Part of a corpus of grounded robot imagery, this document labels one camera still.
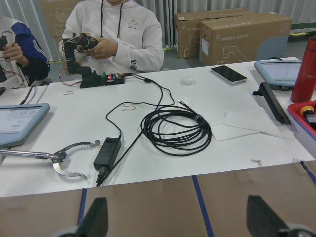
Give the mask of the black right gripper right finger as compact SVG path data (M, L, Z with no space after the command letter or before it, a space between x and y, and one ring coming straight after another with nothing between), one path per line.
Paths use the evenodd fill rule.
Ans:
M247 199L246 225L252 237L286 237L289 227L260 197Z

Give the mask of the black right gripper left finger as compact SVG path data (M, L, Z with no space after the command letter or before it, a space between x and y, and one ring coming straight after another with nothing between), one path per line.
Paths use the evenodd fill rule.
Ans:
M108 232L108 207L105 197L96 198L76 230L77 237L105 237Z

